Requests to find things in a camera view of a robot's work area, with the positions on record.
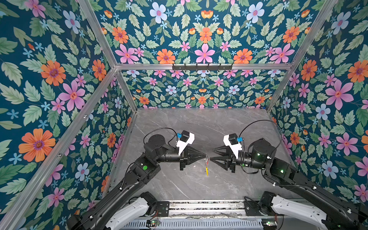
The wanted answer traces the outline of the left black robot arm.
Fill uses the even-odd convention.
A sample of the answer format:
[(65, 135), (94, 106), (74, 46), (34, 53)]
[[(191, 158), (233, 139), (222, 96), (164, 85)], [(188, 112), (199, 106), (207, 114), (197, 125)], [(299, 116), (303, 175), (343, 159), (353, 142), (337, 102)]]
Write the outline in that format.
[(206, 158), (206, 154), (191, 147), (194, 134), (184, 131), (176, 147), (163, 135), (156, 134), (144, 144), (144, 152), (127, 169), (124, 178), (99, 203), (82, 215), (74, 214), (67, 221), (70, 230), (120, 230), (143, 215), (151, 215), (157, 199), (143, 193), (133, 203), (130, 198), (149, 183), (161, 170), (160, 163), (179, 163), (180, 170)]

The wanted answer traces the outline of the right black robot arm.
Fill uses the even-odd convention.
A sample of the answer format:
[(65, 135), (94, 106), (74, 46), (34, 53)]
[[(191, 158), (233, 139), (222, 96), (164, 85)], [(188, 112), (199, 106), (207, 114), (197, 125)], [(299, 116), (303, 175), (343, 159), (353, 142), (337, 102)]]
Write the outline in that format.
[(242, 150), (240, 138), (224, 140), (224, 146), (214, 149), (218, 154), (210, 160), (225, 170), (236, 171), (236, 166), (262, 172), (273, 186), (287, 189), (309, 202), (309, 205), (288, 200), (271, 192), (264, 192), (258, 202), (262, 213), (290, 216), (321, 230), (366, 230), (368, 208), (347, 202), (317, 185), (284, 160), (275, 157), (276, 147), (265, 139), (253, 142)]

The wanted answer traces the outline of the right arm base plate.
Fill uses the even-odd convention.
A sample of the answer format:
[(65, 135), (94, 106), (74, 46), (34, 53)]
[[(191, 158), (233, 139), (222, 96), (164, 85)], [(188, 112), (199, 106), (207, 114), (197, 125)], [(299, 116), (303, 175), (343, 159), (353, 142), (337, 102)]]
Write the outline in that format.
[(244, 200), (244, 210), (247, 216), (269, 216), (270, 212), (252, 200)]

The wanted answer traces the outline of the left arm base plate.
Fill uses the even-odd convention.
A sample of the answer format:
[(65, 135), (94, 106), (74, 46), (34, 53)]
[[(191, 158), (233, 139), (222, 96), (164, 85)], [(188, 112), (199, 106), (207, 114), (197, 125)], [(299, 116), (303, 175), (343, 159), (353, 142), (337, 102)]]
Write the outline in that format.
[(169, 201), (158, 201), (150, 206), (148, 216), (149, 217), (168, 217), (170, 211)]

